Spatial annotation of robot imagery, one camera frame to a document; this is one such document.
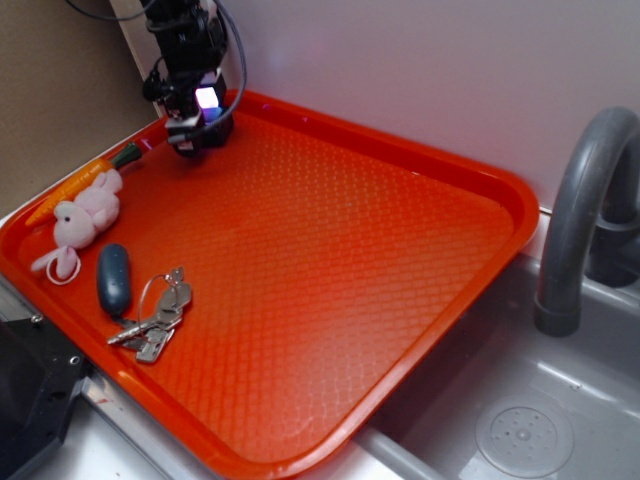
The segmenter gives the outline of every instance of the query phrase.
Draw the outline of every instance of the faucet spout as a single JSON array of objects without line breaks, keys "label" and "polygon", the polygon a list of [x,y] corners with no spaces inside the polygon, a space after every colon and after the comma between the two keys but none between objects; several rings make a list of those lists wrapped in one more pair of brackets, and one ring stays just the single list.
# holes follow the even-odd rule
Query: faucet spout
[{"label": "faucet spout", "polygon": [[601,111],[580,137],[553,206],[535,298],[540,331],[561,337],[578,329],[596,224],[637,225],[639,173],[640,119],[622,107]]}]

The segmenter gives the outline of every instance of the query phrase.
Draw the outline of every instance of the cable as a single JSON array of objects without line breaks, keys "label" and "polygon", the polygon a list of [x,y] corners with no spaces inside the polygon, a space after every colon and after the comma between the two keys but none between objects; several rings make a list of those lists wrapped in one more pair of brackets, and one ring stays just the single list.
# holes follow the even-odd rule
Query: cable
[{"label": "cable", "polygon": [[77,6],[75,3],[73,3],[71,0],[64,0],[65,3],[67,5],[69,5],[71,8],[73,8],[76,12],[81,13],[82,15],[89,17],[89,18],[93,18],[95,20],[103,20],[106,22],[126,22],[128,20],[133,20],[134,18],[138,18],[141,17],[142,15],[144,15],[147,10],[149,10],[158,0],[151,0],[146,7],[144,7],[142,10],[140,10],[137,13],[134,13],[132,15],[129,15],[127,17],[109,17],[106,15],[97,15],[95,13],[91,13],[91,12],[87,12],[86,10],[83,10],[82,8],[80,8],[79,6]]},{"label": "cable", "polygon": [[238,94],[236,95],[236,98],[233,100],[229,108],[227,108],[222,115],[220,115],[218,118],[216,118],[213,122],[211,122],[209,125],[206,125],[205,127],[199,128],[192,132],[182,133],[179,135],[173,135],[169,137],[167,141],[171,145],[193,140],[194,138],[197,138],[200,135],[204,135],[205,133],[210,132],[215,127],[220,125],[222,122],[227,120],[231,116],[231,114],[235,111],[235,109],[238,107],[238,104],[240,103],[240,100],[242,99],[242,95],[244,94],[244,91],[247,86],[247,59],[244,53],[244,47],[242,46],[242,41],[240,40],[240,33],[238,32],[238,27],[236,26],[235,22],[233,21],[233,18],[227,11],[227,8],[222,3],[222,0],[213,0],[213,3],[216,4],[216,6],[218,7],[218,10],[220,10],[220,13],[222,13],[224,20],[229,24],[229,28],[231,28],[233,37],[236,41],[236,46],[238,47],[238,56],[240,57],[240,69],[241,69],[240,88],[238,89]]}]

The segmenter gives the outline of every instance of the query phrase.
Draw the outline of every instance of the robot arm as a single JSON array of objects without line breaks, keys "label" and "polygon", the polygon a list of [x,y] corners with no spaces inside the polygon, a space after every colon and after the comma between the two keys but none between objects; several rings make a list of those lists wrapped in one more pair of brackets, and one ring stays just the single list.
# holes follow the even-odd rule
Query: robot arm
[{"label": "robot arm", "polygon": [[[227,50],[226,26],[210,18],[199,0],[141,0],[162,56],[144,82],[143,95],[164,107],[169,143],[184,156],[222,146],[233,128],[224,106],[220,64]],[[162,79],[159,63],[168,75]]]}]

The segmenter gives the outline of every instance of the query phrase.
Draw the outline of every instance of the tray rim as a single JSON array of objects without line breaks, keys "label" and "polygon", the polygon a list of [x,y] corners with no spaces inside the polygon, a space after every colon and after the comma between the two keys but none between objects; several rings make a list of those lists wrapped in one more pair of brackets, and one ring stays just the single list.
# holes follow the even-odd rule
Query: tray rim
[{"label": "tray rim", "polygon": [[[511,215],[514,230],[503,247],[485,264],[462,293],[436,317],[432,327],[421,335],[413,345],[398,359],[394,366],[379,379],[367,395],[351,410],[332,432],[314,449],[299,454],[283,462],[251,463],[238,457],[219,439],[212,439],[212,432],[203,432],[198,428],[196,419],[185,424],[184,419],[167,412],[166,402],[175,403],[170,395],[144,385],[144,378],[126,368],[104,368],[114,363],[107,350],[88,353],[92,361],[109,375],[120,387],[138,401],[149,413],[190,449],[203,463],[219,474],[232,478],[283,478],[301,473],[325,458],[330,457],[350,436],[355,433],[390,394],[393,388],[404,379],[419,361],[428,355],[439,339],[456,323],[457,317],[478,298],[491,281],[516,256],[518,251],[533,235],[539,216],[538,201],[531,189],[514,174],[474,160],[446,152],[434,147],[422,145],[411,140],[383,133],[368,127],[340,120],[329,115],[314,112],[281,100],[261,94],[246,92],[240,103],[239,111],[276,123],[300,134],[323,140],[358,153],[371,156],[380,161],[400,166],[419,174],[428,174],[431,178],[443,181],[457,188],[464,188],[480,196],[499,202]],[[141,148],[149,150],[162,143],[166,138],[164,122],[159,119],[131,137],[108,150],[103,156],[113,156],[124,144],[135,141]],[[390,159],[389,153],[396,155]],[[22,233],[28,233],[24,220],[37,208],[55,188],[45,190],[17,210],[0,228],[0,272],[30,301],[54,319],[77,345],[92,345],[96,339],[79,329],[72,329],[69,316],[73,311],[65,305],[49,300],[46,292],[39,289],[35,277],[12,264],[11,250],[17,249]],[[211,447],[218,449],[212,452]],[[235,461],[243,463],[239,467]]]}]

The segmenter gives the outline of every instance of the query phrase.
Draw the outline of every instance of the purple light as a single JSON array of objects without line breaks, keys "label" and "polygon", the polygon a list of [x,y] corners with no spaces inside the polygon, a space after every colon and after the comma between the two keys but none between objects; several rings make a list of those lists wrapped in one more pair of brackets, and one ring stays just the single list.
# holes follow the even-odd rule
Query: purple light
[{"label": "purple light", "polygon": [[198,88],[196,90],[196,98],[200,108],[218,108],[218,96],[213,87]]}]

